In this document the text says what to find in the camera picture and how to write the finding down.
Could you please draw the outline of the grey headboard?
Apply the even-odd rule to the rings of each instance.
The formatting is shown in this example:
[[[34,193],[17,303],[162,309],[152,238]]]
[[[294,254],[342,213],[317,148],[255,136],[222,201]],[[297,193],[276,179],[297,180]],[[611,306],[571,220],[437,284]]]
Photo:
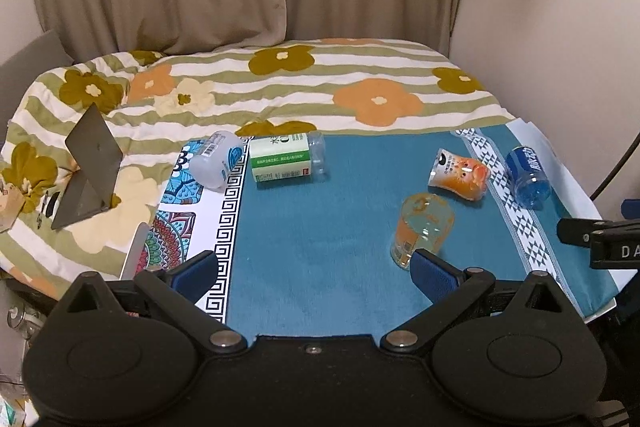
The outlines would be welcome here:
[[[1,143],[6,139],[10,118],[36,78],[50,69],[73,64],[58,34],[48,30],[1,65]]]

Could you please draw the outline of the white frosted plastic cup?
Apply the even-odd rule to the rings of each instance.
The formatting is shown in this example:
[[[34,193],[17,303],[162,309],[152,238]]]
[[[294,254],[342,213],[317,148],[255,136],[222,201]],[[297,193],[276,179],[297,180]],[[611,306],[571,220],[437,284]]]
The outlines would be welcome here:
[[[229,131],[216,131],[190,160],[189,170],[195,181],[207,190],[220,192],[232,169],[244,153],[244,142]]]

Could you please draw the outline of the white folding table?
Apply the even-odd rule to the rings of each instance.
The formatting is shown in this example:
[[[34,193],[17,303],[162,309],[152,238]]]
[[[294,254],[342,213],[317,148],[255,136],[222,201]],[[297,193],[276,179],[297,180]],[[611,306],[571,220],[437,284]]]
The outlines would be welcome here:
[[[134,277],[134,274],[136,274],[137,266],[143,253],[145,239],[146,236],[148,236],[149,231],[150,226],[146,222],[142,222],[138,225],[124,265],[122,266],[122,272],[120,272],[119,280],[131,280]]]

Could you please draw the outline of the clear cup with orange label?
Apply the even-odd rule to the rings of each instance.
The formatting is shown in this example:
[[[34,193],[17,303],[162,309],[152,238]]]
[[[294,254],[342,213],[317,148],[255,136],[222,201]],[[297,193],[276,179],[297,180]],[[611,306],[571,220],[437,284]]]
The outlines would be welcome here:
[[[408,270],[417,249],[438,255],[453,226],[454,210],[445,199],[428,192],[410,195],[401,205],[390,255]]]

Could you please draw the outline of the floral striped quilt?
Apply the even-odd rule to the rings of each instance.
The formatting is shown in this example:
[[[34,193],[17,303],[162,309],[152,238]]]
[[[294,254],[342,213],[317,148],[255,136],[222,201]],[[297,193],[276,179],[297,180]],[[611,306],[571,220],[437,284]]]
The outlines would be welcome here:
[[[56,231],[46,206],[76,170],[65,140],[90,106],[124,155],[115,206]],[[87,270],[119,277],[183,145],[218,130],[401,134],[509,119],[471,74],[402,40],[289,41],[174,56],[117,52],[52,68],[27,87],[2,144],[1,179],[25,204],[1,235],[1,268],[52,298]]]

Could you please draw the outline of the grey folding stand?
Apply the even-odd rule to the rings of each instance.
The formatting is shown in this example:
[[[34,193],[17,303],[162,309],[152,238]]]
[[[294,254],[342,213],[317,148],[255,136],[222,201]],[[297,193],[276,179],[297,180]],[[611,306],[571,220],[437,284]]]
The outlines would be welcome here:
[[[111,208],[122,162],[122,150],[96,103],[92,103],[80,117],[65,145],[76,161],[77,170],[70,177],[58,204],[51,225],[54,231]]]

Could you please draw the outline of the blue transparent plastic cup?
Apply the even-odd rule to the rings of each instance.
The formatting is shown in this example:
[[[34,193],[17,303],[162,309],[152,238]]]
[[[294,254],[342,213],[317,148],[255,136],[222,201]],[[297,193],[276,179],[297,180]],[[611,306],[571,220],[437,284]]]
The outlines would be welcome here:
[[[551,184],[536,152],[529,146],[515,147],[506,155],[506,168],[516,202],[528,210],[539,210],[551,194]]]

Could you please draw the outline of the orange cartoon print cup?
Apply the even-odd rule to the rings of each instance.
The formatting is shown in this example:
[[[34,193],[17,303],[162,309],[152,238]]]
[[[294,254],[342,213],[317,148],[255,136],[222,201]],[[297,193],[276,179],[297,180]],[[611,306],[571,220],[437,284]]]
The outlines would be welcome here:
[[[428,186],[477,202],[484,197],[490,176],[490,169],[481,161],[441,148],[436,154]]]

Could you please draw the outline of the blue patterned table mat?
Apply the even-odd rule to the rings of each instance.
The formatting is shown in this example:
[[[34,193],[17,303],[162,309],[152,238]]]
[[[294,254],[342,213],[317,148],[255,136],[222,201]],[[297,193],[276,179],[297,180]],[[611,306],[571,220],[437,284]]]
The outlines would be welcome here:
[[[514,198],[506,155],[521,145],[536,152],[551,184],[539,210]],[[213,251],[218,279],[198,304],[247,338],[380,337],[428,305],[390,246],[402,203],[426,190],[441,148],[491,171],[478,202],[446,195],[454,226],[442,259],[460,269],[484,268],[500,280],[547,271],[588,319],[613,306],[627,275],[591,269],[587,249],[556,235],[561,218],[594,219],[598,210],[546,137],[521,120],[429,134],[330,135],[326,179],[260,185],[239,165],[221,193],[192,179],[189,161],[198,143],[190,141],[171,170],[138,265],[168,269]]]

